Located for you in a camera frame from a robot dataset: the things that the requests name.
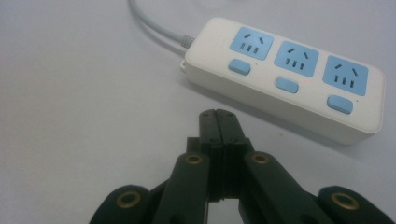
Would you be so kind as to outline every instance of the white table surface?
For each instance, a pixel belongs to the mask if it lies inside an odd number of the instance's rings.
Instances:
[[[380,68],[382,130],[344,147],[191,85],[185,50],[152,33],[126,0],[0,2],[0,223],[89,223],[114,189],[169,177],[198,115],[234,112],[256,150],[307,191],[339,185],[396,220],[396,2],[138,1],[152,19],[197,36],[224,17]],[[240,224],[236,200],[208,223]]]

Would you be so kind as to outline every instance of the power cord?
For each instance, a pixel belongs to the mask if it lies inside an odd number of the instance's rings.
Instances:
[[[176,34],[172,31],[169,31],[165,28],[163,28],[161,25],[157,24],[156,22],[154,22],[152,19],[150,19],[136,4],[135,0],[129,0],[130,4],[131,4],[131,8],[133,10],[133,12],[137,15],[137,17],[143,22],[145,23],[149,28],[151,28],[152,30],[156,31],[157,33],[175,40],[176,42],[178,42],[180,44],[181,47],[188,49],[191,45],[192,42],[195,40],[195,38],[188,36],[188,35],[179,35]]]

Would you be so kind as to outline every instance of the white power strip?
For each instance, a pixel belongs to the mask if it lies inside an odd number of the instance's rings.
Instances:
[[[209,21],[181,67],[192,83],[345,145],[382,125],[380,70],[238,22]]]

